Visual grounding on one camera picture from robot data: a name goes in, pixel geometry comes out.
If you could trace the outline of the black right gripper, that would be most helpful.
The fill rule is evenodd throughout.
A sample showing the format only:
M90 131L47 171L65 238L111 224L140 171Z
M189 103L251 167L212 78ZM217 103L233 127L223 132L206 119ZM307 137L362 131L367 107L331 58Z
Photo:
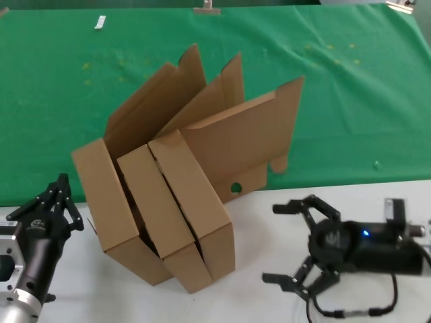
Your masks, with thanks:
M316 224L310 213L316 209L326 218ZM424 257L392 223L341 221L341 213L316 195L274 204L274 214L301 214L310 231L308 256L293 277L263 273L264 283L279 285L283 292L295 293L308 301L340 282L340 273L423 275ZM304 284L312 269L320 275Z

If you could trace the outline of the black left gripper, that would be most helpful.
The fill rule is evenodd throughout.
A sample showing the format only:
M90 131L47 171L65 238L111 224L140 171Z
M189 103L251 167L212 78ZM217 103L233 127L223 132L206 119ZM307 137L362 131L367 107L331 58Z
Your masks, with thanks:
M70 214L71 223L64 216ZM55 182L12 213L6 220L21 221L25 233L25 266L18 289L33 295L40 303L52 301L48 294L55 269L71 231L83 231L84 223L71 197L69 177L59 174Z

